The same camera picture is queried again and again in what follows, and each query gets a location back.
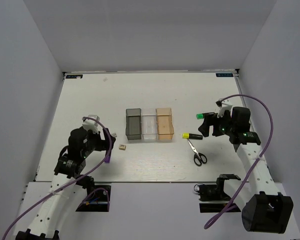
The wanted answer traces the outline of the yellow cap highlighter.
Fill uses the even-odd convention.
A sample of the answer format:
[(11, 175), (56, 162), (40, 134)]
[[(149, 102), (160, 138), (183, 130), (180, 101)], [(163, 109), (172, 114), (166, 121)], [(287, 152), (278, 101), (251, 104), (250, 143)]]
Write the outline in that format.
[(202, 140), (203, 136), (200, 134), (194, 134), (194, 133), (183, 133), (182, 138), (189, 139), (189, 140)]

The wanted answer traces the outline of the beige eraser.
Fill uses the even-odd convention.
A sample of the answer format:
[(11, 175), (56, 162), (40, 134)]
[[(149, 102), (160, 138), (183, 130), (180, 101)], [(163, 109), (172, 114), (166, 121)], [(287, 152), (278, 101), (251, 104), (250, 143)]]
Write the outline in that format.
[(125, 151), (125, 150), (126, 150), (126, 147), (127, 147), (126, 145), (120, 144), (119, 147), (118, 147), (118, 149), (119, 149), (119, 150), (122, 150), (122, 151)]

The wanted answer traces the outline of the black handled scissors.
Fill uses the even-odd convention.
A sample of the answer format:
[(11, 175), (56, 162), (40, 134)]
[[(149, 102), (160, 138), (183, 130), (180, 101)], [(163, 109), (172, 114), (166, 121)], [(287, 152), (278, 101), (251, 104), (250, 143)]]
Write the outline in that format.
[(194, 147), (194, 145), (189, 139), (187, 140), (187, 142), (193, 151), (194, 164), (198, 167), (205, 165), (208, 162), (207, 157), (203, 153), (197, 151), (197, 149)]

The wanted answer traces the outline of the green cap highlighter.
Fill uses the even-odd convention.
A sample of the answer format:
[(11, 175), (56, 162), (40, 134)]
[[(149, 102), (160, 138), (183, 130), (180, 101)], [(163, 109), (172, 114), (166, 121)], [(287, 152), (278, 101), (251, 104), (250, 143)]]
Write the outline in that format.
[(198, 114), (196, 115), (196, 119), (197, 119), (197, 120), (204, 119), (204, 118), (205, 118), (205, 115), (204, 115), (203, 113), (198, 113)]

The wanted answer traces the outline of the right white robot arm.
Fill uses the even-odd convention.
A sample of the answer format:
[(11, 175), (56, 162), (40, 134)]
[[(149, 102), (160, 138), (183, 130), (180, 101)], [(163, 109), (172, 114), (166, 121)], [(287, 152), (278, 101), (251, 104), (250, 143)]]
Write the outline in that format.
[(225, 212), (238, 207), (243, 227), (248, 232), (285, 233), (293, 210), (293, 201), (283, 195), (274, 183), (267, 162), (262, 159), (261, 141), (250, 130), (251, 112), (245, 107), (221, 107), (218, 113), (198, 115), (203, 119), (198, 128), (204, 137), (226, 135), (246, 172), (244, 179), (235, 174), (220, 175), (216, 195), (228, 204), (204, 226), (209, 228)]

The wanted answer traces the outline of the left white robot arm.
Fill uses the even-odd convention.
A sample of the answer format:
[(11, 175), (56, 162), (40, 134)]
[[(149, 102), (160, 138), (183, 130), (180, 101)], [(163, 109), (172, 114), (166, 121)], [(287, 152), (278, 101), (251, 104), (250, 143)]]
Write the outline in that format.
[(91, 176), (82, 174), (86, 159), (94, 152), (105, 152), (108, 161), (116, 141), (108, 128), (76, 128), (70, 132), (68, 144), (59, 154), (49, 188), (49, 198), (40, 206), (33, 221), (25, 231), (16, 234), (17, 240), (58, 240), (67, 216), (76, 211), (80, 197), (89, 200), (95, 196), (96, 187)]

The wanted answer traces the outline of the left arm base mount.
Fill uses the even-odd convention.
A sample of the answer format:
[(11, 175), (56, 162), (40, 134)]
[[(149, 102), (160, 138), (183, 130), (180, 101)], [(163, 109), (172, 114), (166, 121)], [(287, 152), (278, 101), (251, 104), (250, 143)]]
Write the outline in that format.
[(109, 212), (112, 186), (95, 184), (87, 191), (87, 197), (76, 209), (77, 212)]

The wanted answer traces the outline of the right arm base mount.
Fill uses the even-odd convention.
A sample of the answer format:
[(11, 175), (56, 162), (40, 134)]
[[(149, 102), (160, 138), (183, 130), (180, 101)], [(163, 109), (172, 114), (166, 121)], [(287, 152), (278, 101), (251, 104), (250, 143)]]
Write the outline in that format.
[(213, 184), (198, 183), (193, 187), (199, 196), (200, 213), (220, 213), (231, 197), (224, 192), (224, 183), (227, 180), (241, 179), (235, 174), (220, 174)]

